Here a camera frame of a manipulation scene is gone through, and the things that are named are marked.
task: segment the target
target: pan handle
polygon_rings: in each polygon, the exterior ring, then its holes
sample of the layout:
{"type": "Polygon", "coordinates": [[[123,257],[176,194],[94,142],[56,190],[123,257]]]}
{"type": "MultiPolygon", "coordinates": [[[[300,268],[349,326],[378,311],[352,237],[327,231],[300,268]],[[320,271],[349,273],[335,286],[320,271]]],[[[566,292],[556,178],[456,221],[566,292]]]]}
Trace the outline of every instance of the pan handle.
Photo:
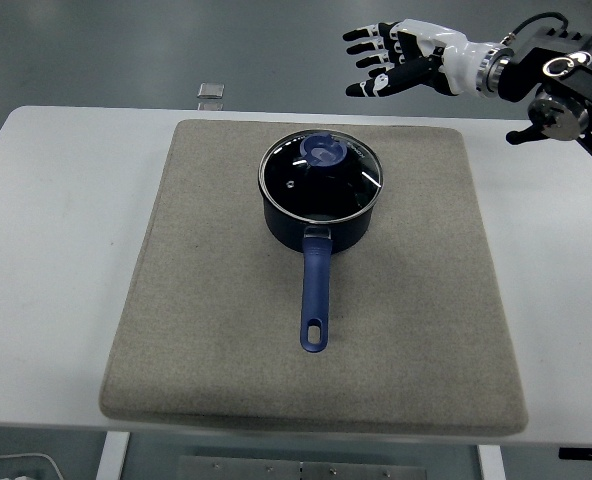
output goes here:
{"type": "Polygon", "coordinates": [[[331,255],[330,230],[326,227],[307,227],[303,237],[305,273],[303,275],[300,344],[310,353],[322,352],[327,346],[331,255]],[[317,342],[309,340],[312,328],[317,328],[319,331],[317,342]]]}

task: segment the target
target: table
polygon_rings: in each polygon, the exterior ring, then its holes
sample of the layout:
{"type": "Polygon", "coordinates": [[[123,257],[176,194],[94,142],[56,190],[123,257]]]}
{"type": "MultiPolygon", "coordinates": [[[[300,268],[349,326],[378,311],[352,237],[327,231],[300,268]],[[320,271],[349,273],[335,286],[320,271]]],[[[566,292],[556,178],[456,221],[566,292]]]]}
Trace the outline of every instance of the table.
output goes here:
{"type": "Polygon", "coordinates": [[[498,439],[386,439],[592,446],[592,158],[576,143],[510,146],[505,133],[527,126],[510,120],[15,110],[0,132],[0,425],[187,431],[107,419],[98,393],[172,134],[188,118],[459,130],[530,420],[498,439]]]}

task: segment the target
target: pot lid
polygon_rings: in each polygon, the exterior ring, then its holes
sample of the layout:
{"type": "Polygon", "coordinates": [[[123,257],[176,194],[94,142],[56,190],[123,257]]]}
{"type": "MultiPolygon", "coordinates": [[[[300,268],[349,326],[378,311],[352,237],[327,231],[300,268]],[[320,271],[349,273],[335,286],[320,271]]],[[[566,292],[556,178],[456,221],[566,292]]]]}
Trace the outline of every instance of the pot lid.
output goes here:
{"type": "Polygon", "coordinates": [[[264,196],[284,213],[310,223],[358,216],[383,184],[376,154],[340,132],[308,130],[277,142],[263,157],[264,196]]]}

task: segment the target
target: saucepan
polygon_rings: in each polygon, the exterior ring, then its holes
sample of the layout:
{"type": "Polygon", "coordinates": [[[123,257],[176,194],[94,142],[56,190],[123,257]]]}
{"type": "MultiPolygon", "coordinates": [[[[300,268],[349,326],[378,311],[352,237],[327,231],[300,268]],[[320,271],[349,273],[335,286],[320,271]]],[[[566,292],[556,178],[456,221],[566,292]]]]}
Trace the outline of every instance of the saucepan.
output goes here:
{"type": "Polygon", "coordinates": [[[380,161],[350,135],[306,130],[265,153],[258,184],[269,230],[303,253],[300,344],[307,352],[321,352],[329,340],[331,255],[367,231],[383,188],[380,161]]]}

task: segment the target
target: lid knob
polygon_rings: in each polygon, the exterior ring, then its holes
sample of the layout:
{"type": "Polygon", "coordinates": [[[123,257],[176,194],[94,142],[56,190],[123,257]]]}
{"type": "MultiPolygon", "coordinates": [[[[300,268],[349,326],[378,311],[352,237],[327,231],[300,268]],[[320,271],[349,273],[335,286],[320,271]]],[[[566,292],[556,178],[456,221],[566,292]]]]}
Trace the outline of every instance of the lid knob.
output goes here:
{"type": "Polygon", "coordinates": [[[331,167],[345,159],[347,143],[330,133],[314,133],[300,142],[300,154],[312,167],[331,167]]]}

